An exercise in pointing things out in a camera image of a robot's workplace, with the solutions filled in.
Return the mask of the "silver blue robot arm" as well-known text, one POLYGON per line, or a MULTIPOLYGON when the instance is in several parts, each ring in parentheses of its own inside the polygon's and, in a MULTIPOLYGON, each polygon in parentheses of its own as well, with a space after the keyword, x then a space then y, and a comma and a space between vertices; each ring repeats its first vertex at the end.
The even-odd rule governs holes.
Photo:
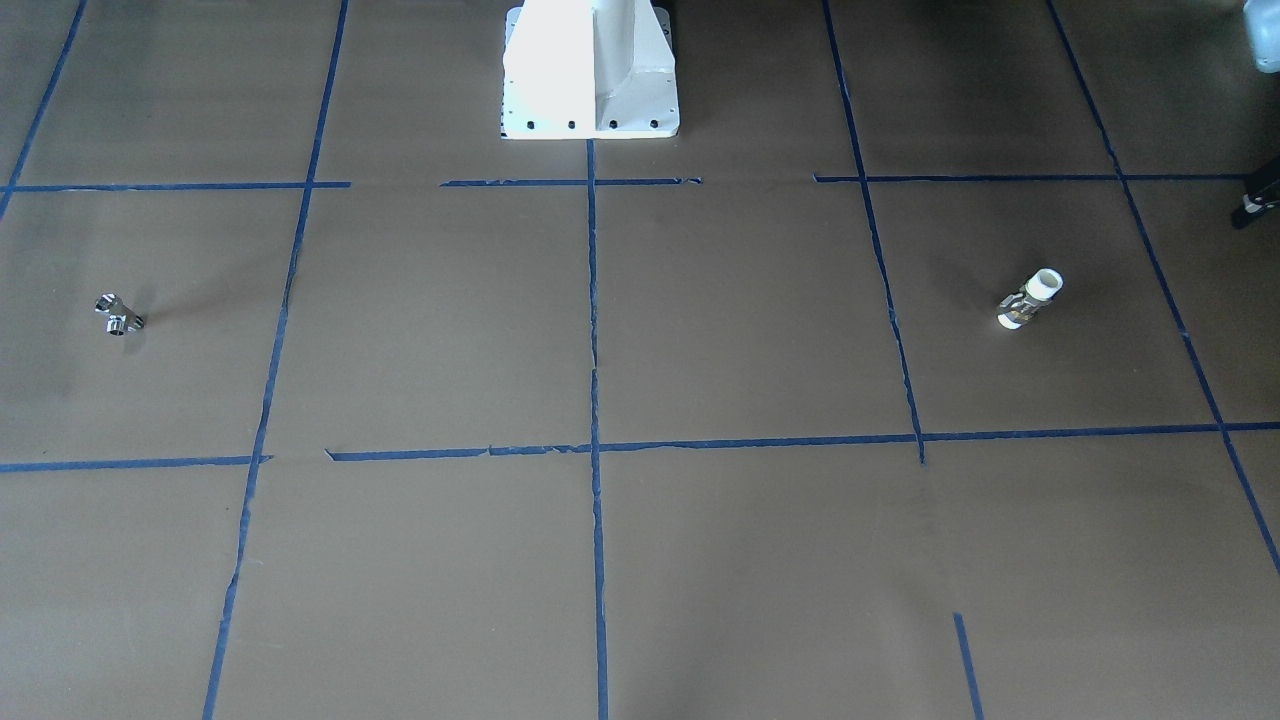
MULTIPOLYGON (((1257 70, 1279 73, 1279 1, 1244 1, 1245 35, 1257 70)), ((1279 205, 1279 156, 1244 178, 1240 204, 1231 211, 1231 227, 1240 231, 1276 210, 1279 205)))

